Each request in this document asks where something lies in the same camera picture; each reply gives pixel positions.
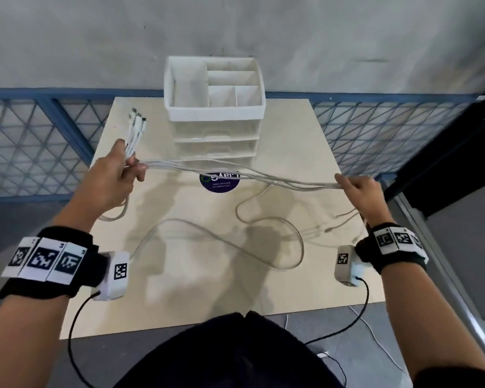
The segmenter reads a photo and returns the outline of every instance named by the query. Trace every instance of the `floor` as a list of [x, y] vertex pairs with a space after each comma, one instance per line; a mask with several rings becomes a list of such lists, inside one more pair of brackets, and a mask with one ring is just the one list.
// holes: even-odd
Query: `floor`
[[[0, 204], [0, 247], [5, 248], [18, 242], [23, 235], [48, 221], [61, 206], [62, 203]], [[385, 304], [369, 305], [363, 317], [372, 327], [378, 341], [405, 368]], [[299, 340], [307, 341], [337, 331], [354, 318], [354, 313], [348, 307], [291, 313], [287, 330]], [[269, 319], [280, 326], [285, 325], [285, 315], [270, 316]], [[113, 386], [146, 353], [185, 329], [187, 326], [79, 338], [73, 340], [74, 356], [84, 376], [93, 385], [101, 388]], [[65, 345], [66, 342], [62, 341], [48, 387], [84, 386], [71, 367]], [[347, 375], [349, 388], [411, 386], [409, 377], [388, 359], [361, 321], [338, 336], [320, 341], [318, 347], [319, 351], [327, 351], [340, 362]], [[324, 362], [343, 381], [338, 365], [328, 358], [324, 358]]]

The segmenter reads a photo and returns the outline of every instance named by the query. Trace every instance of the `concrete wall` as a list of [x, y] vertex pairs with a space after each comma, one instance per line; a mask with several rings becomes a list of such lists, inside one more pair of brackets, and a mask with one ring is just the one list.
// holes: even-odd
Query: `concrete wall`
[[485, 319], [485, 187], [431, 215], [427, 226]]
[[0, 0], [0, 87], [161, 88], [253, 55], [270, 91], [485, 89], [485, 0]]

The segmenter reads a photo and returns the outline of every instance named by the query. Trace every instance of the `wooden table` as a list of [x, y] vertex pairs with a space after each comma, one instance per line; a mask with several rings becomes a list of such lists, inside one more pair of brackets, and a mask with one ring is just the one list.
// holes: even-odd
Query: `wooden table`
[[[142, 161], [174, 158], [162, 98], [116, 98], [95, 158], [126, 136], [131, 108], [147, 117], [137, 157]], [[267, 101], [253, 167], [300, 181], [334, 182], [338, 165], [308, 100]], [[98, 221], [91, 233], [101, 251], [133, 253], [154, 225], [166, 218], [182, 218], [274, 264], [292, 265], [300, 257], [300, 244], [291, 229], [273, 220], [248, 227], [234, 215], [238, 203], [264, 187], [261, 182], [243, 180], [230, 192], [213, 193], [200, 184], [197, 174], [150, 169], [145, 182], [136, 182], [126, 215], [115, 222]], [[347, 218], [336, 215], [351, 209], [342, 190], [296, 192], [280, 187], [271, 187], [241, 206], [245, 220], [278, 216], [300, 230], [305, 240], [304, 261], [285, 272], [270, 270], [184, 223], [167, 222], [130, 265], [126, 295], [109, 302], [90, 301], [73, 337], [200, 323], [250, 309], [276, 314], [362, 304], [363, 286], [346, 287], [334, 279], [336, 248], [356, 243], [366, 234], [362, 221], [357, 216], [323, 232]], [[120, 210], [107, 215], [116, 216]], [[380, 276], [367, 268], [364, 278], [370, 286], [370, 302], [384, 301]], [[83, 287], [71, 299], [61, 338], [68, 337], [72, 319], [90, 291]]]

